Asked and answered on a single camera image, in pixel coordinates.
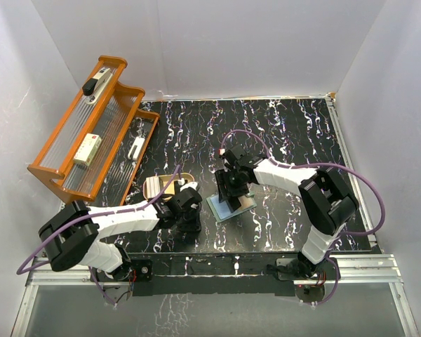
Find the mint green card holder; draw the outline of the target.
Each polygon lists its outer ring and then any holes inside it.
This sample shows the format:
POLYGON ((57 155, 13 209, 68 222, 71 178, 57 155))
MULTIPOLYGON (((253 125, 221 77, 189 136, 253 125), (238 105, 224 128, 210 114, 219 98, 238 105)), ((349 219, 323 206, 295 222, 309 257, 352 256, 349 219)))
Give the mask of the mint green card holder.
POLYGON ((235 210, 230 207, 228 201, 219 202, 219 196, 217 194, 207 197, 206 202, 215 220, 221 223, 254 209, 257 206, 254 196, 253 193, 248 193, 239 197, 240 207, 235 210))

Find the tan oval wooden tray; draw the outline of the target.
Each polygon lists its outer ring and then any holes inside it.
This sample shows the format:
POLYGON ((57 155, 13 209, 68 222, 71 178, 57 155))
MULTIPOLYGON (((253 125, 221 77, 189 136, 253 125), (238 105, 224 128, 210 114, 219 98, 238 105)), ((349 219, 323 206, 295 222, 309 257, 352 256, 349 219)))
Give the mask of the tan oval wooden tray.
MULTIPOLYGON (((164 187, 168 184, 170 181, 172 175, 162 175, 158 176, 161 180, 161 191, 164 189, 164 187)), ((172 182, 168 185, 168 187, 165 189, 162 199, 164 201, 168 201, 173 197, 173 195, 179 190, 178 187, 178 180, 184 178, 186 180, 195 181, 194 177, 189 173, 177 173, 174 175, 172 182)))

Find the orange wooden shelf rack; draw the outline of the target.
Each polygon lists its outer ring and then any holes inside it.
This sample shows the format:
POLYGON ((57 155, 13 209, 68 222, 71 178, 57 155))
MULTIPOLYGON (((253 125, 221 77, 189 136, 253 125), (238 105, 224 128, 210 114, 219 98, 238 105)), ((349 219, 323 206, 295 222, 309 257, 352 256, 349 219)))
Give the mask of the orange wooden shelf rack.
POLYGON ((101 55, 27 169, 64 203, 120 206, 159 122, 144 89, 121 84, 125 59, 101 55))

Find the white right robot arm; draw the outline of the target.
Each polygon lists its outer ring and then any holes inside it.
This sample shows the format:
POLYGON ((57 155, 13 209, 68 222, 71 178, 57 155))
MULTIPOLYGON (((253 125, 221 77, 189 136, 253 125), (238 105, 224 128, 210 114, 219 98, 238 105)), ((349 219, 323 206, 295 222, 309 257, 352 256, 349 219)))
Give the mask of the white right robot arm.
POLYGON ((215 172, 218 193, 208 198, 215 217, 231 218, 248 209, 251 184, 299 196, 311 228, 297 258, 277 270, 305 279, 322 273, 330 247, 359 209, 357 198, 338 171, 332 167, 292 168, 264 154, 250 155, 240 145, 220 150, 219 156, 225 167, 215 172))

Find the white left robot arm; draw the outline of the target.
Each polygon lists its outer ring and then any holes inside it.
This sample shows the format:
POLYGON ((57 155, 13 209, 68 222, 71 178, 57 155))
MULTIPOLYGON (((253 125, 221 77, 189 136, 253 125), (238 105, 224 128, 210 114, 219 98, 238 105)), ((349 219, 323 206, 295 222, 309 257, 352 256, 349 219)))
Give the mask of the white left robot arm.
POLYGON ((198 183, 186 183, 168 201, 114 207, 87 206, 83 201, 67 204, 39 230, 54 272, 76 265, 100 269, 114 280, 129 278, 131 259, 120 244, 107 244, 107 237, 131 233, 176 229, 199 231, 202 197, 198 183))

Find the white card stack in tray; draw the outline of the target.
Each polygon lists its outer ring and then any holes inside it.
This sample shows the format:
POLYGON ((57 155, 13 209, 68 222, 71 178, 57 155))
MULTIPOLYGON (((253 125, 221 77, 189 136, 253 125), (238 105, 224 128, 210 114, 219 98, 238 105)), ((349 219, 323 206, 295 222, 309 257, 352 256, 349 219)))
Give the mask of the white card stack in tray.
POLYGON ((161 191, 161 180, 158 176, 152 176, 145 179, 143 185, 143 195, 145 199, 153 199, 161 191))

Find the white small clip object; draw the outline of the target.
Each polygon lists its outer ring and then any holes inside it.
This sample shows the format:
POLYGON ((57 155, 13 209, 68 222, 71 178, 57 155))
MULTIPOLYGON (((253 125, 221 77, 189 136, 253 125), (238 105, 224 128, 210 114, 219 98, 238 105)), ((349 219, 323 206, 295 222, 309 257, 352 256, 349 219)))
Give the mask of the white small clip object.
POLYGON ((128 155, 127 155, 128 159, 130 159, 131 161, 137 161, 144 144, 145 144, 145 138, 136 137, 128 152, 128 155))

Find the white small cardboard box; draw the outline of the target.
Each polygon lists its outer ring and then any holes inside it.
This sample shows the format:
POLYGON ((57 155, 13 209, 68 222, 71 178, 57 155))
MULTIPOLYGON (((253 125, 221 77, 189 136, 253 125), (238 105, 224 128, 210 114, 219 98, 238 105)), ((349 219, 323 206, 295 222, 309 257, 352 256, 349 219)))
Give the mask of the white small cardboard box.
POLYGON ((87 133, 74 155, 74 163, 90 166, 102 142, 99 135, 87 133))

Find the black and white stapler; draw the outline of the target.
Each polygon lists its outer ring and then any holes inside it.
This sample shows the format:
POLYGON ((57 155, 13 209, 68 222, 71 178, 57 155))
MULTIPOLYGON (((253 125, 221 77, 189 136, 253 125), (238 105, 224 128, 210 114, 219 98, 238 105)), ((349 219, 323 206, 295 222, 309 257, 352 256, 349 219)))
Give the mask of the black and white stapler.
POLYGON ((110 67, 102 67, 82 86, 84 101, 87 105, 96 104, 112 76, 110 67))

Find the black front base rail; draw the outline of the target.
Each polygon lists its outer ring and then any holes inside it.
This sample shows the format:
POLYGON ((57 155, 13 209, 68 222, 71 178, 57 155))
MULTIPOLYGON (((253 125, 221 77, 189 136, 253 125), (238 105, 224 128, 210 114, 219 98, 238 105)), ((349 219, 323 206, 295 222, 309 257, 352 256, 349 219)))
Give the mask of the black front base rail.
POLYGON ((336 260, 319 263, 312 275, 296 253, 135 253, 123 279, 93 274, 106 289, 123 286, 133 296, 273 293, 294 296, 298 283, 327 285, 338 279, 336 260))

